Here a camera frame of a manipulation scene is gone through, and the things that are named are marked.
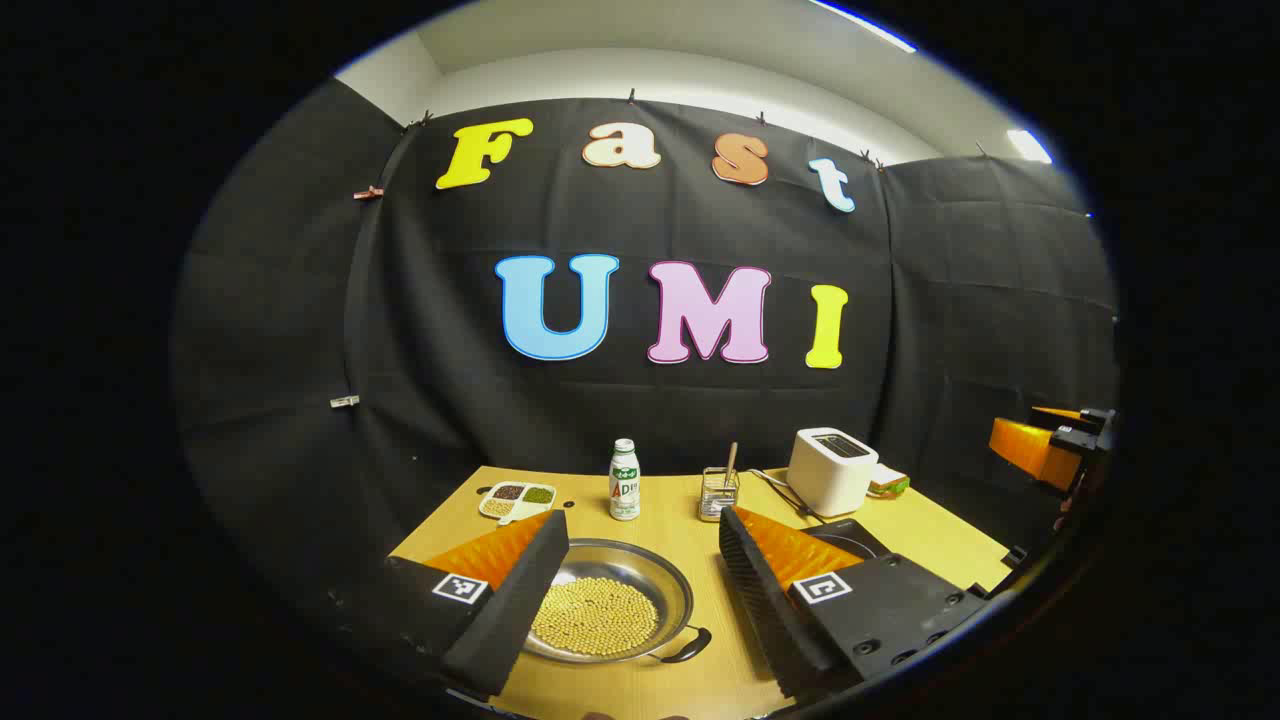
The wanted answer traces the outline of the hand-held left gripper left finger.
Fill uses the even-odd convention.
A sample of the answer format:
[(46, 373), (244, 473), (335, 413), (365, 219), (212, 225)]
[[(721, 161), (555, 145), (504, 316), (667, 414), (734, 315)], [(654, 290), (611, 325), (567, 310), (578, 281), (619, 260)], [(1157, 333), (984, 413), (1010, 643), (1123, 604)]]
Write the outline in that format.
[(337, 634), (412, 685), (499, 694), (568, 547), (552, 510), (426, 561), (389, 556), (332, 589)]

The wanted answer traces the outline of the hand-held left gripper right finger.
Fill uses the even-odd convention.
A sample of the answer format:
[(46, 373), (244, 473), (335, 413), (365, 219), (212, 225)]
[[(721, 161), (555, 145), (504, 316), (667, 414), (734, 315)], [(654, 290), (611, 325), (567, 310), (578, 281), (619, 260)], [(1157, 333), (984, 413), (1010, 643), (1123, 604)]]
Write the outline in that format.
[(740, 506), (719, 520), (731, 585), (783, 696), (809, 700), (895, 671), (987, 605), (901, 553), (854, 553)]

